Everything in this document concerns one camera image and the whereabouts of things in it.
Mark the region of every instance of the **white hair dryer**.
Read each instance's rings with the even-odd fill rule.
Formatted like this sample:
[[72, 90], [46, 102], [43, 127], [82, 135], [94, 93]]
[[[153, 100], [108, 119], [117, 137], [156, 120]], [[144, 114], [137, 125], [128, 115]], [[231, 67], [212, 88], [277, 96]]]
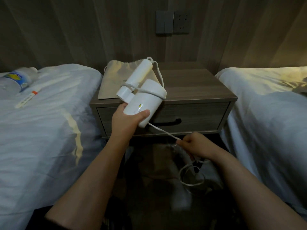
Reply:
[[[151, 79], [147, 79], [144, 84], [139, 88], [138, 86], [146, 77], [150, 69], [153, 67], [153, 63], [157, 64], [157, 70], [162, 82], [160, 85]], [[132, 75], [128, 78], [124, 85], [119, 89], [116, 94], [125, 103], [128, 103], [124, 109], [126, 115], [135, 115], [143, 110], [150, 110], [150, 115], [139, 123], [139, 127], [144, 128], [159, 105], [166, 99], [167, 92], [164, 89], [164, 83], [162, 75], [159, 71], [158, 63], [151, 57], [144, 59]]]

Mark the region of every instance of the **black drawer handle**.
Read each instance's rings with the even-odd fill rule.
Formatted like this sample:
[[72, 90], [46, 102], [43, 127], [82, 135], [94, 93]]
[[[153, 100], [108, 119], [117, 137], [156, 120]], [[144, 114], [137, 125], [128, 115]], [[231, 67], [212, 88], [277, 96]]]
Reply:
[[182, 121], [181, 119], [176, 119], [173, 122], [166, 122], [166, 123], [151, 123], [152, 125], [155, 125], [156, 127], [164, 127], [164, 126], [174, 126], [180, 124]]

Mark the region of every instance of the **nightstand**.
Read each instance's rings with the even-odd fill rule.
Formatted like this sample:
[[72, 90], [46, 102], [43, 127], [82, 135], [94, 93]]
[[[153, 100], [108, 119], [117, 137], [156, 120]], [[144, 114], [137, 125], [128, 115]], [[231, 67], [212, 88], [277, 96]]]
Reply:
[[[197, 131], [203, 134], [221, 131], [237, 97], [200, 62], [160, 62], [166, 100], [162, 102], [150, 123], [173, 135]], [[112, 115], [121, 104], [119, 98], [97, 98], [90, 102], [101, 128], [102, 137], [111, 135]], [[153, 127], [137, 128], [134, 136], [165, 136]]]

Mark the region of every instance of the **white bedsheet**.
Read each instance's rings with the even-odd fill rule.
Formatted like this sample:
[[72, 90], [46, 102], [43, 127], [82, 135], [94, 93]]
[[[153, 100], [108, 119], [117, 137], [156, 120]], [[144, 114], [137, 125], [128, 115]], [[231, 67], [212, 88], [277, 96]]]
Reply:
[[307, 67], [227, 68], [216, 77], [238, 100], [221, 137], [229, 150], [283, 201], [307, 208], [307, 97], [283, 81]]
[[104, 146], [89, 107], [100, 72], [67, 64], [40, 73], [19, 96], [0, 100], [0, 229], [25, 229], [33, 210], [53, 205]]

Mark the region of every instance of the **plastic bottle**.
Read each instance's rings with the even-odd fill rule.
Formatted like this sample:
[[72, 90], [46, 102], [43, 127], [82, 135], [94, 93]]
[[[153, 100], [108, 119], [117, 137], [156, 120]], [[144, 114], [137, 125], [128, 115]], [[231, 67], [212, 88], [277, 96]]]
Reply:
[[0, 99], [13, 98], [19, 92], [24, 91], [38, 77], [39, 74], [34, 67], [22, 67], [0, 77]]

